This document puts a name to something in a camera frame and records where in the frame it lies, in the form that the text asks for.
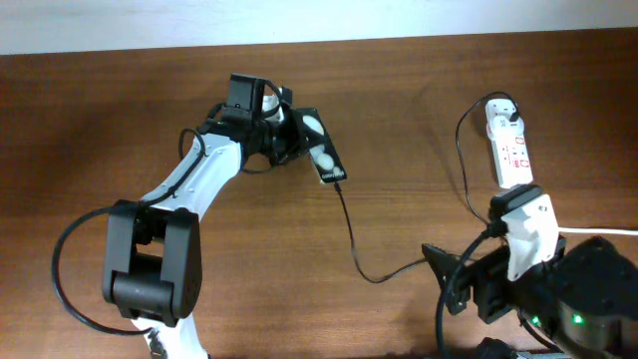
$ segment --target white wall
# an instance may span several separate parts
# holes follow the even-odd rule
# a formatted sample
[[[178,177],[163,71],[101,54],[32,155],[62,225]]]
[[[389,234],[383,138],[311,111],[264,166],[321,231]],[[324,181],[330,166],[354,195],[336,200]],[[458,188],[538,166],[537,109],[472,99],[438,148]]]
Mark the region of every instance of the white wall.
[[[0,54],[638,25],[638,0],[0,0]]]

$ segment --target white cable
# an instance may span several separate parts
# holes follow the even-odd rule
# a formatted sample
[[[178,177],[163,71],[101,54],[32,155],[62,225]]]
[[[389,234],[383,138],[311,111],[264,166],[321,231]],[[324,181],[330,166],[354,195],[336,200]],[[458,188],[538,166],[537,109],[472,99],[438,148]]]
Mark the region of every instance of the white cable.
[[[638,235],[638,230],[612,229],[612,228],[570,228],[570,227],[559,227],[558,231],[563,232],[563,233]]]

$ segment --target wooden table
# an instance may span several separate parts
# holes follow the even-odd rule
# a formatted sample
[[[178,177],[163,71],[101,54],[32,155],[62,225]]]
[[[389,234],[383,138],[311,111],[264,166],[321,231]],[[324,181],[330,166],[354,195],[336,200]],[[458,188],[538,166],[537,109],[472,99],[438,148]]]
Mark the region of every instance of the wooden table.
[[[80,214],[160,183],[178,162],[179,131],[225,99],[231,72],[272,79],[294,90],[296,107],[319,109],[349,174],[343,190],[371,274],[421,257],[423,242],[461,252],[481,230],[464,205],[454,132],[493,90],[519,102],[535,179],[560,224],[635,225],[636,44],[627,29],[1,57],[0,357],[149,357],[141,338],[97,333],[66,313],[51,285],[53,245]],[[499,188],[482,110],[461,135],[486,212]],[[90,316],[132,328],[101,296],[105,223],[70,238],[64,287]],[[339,199],[308,161],[237,176],[201,230],[195,318],[213,357],[435,351],[429,267],[362,280]],[[638,260],[635,239],[607,237]],[[444,328],[458,348],[485,336],[539,348],[515,316],[486,326],[473,304]]]

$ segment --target electrical outlet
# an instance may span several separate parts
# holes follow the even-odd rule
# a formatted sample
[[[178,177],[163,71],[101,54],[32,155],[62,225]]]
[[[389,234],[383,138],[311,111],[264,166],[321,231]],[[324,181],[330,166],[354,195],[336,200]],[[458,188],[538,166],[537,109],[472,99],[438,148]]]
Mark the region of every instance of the electrical outlet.
[[[510,122],[513,113],[514,105],[510,100],[494,99],[485,105],[487,136],[491,140],[498,185],[505,189],[533,181],[525,125],[522,118]]]

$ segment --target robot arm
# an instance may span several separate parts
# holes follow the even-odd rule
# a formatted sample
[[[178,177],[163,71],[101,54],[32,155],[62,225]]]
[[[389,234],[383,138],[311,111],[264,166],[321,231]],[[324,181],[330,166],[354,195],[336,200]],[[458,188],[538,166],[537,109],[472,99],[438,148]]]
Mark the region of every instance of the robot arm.
[[[486,324],[516,310],[574,358],[625,357],[632,342],[624,336],[638,319],[636,266],[601,237],[565,252],[549,196],[537,185],[494,197],[489,217],[508,246],[461,269],[445,302],[449,312],[465,310],[472,290]],[[423,254],[445,290],[459,260],[429,244]]]
[[[266,87],[274,95],[265,95]],[[276,167],[312,150],[322,182],[346,178],[317,111],[291,104],[290,90],[233,74],[226,104],[213,108],[180,164],[143,197],[152,205],[121,200],[113,207],[103,296],[138,328],[153,329],[145,335],[153,358],[207,357],[192,316],[202,282],[199,222],[250,156],[265,155]],[[152,241],[163,244],[162,257],[141,252]]]

